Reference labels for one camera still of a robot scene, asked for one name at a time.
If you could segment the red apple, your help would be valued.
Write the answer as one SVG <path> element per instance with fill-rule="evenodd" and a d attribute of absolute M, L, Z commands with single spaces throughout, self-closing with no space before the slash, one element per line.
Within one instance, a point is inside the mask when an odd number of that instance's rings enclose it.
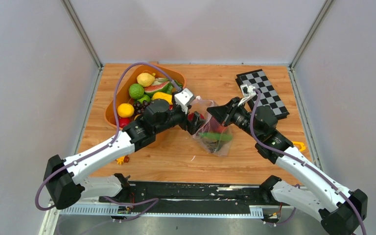
<path fill-rule="evenodd" d="M 188 119 L 189 122 L 205 121 L 204 116 L 201 113 L 198 113 L 198 112 L 188 114 L 187 119 Z"/>

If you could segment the purple sweet potato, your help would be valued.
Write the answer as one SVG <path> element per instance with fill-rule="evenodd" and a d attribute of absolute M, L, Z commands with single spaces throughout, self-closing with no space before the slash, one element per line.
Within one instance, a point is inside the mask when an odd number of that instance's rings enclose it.
<path fill-rule="evenodd" d="M 217 125 L 221 125 L 214 117 L 211 117 L 210 121 L 209 121 L 209 126 L 210 126 L 210 131 L 211 132 L 214 132 L 213 131 L 213 128 Z"/>

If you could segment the light green pepper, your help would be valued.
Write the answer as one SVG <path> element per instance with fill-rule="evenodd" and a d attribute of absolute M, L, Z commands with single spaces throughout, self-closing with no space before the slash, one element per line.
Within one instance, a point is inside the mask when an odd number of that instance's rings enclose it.
<path fill-rule="evenodd" d="M 231 134 L 219 134 L 213 132 L 199 133 L 199 137 L 206 138 L 211 141 L 231 141 L 233 139 L 233 136 Z"/>

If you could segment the clear zip top bag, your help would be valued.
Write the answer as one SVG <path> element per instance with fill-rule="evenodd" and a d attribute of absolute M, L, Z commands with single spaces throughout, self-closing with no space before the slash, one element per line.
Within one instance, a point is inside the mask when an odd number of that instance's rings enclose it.
<path fill-rule="evenodd" d="M 230 127 L 224 127 L 207 111 L 207 108 L 217 106 L 214 100 L 202 99 L 197 96 L 191 103 L 192 111 L 200 114 L 205 120 L 198 131 L 192 137 L 209 153 L 219 157 L 226 157 L 229 154 L 233 134 Z"/>

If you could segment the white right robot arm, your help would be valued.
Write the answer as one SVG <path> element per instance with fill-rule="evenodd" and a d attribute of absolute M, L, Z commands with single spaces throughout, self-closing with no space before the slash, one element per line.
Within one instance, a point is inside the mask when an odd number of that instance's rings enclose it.
<path fill-rule="evenodd" d="M 357 228 L 367 233 L 368 197 L 360 189 L 350 190 L 333 180 L 309 161 L 293 143 L 277 129 L 278 119 L 269 106 L 255 105 L 247 112 L 240 98 L 227 104 L 209 107 L 208 113 L 221 125 L 234 124 L 256 140 L 258 153 L 281 167 L 305 186 L 296 188 L 276 176 L 270 176 L 260 190 L 266 204 L 275 201 L 289 204 L 319 221 L 330 235 L 352 235 Z"/>

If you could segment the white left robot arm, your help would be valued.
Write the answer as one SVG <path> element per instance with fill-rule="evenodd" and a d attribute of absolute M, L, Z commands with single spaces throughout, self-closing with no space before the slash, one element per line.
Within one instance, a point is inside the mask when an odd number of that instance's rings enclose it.
<path fill-rule="evenodd" d="M 180 105 L 169 105 L 163 99 L 154 100 L 143 114 L 108 140 L 64 159 L 59 155 L 49 158 L 40 187 L 48 190 L 56 209 L 66 209 L 90 191 L 84 180 L 96 170 L 118 157 L 147 147 L 156 141 L 159 133 L 175 126 L 193 135 L 204 124 L 205 119 L 199 112 L 184 112 Z"/>

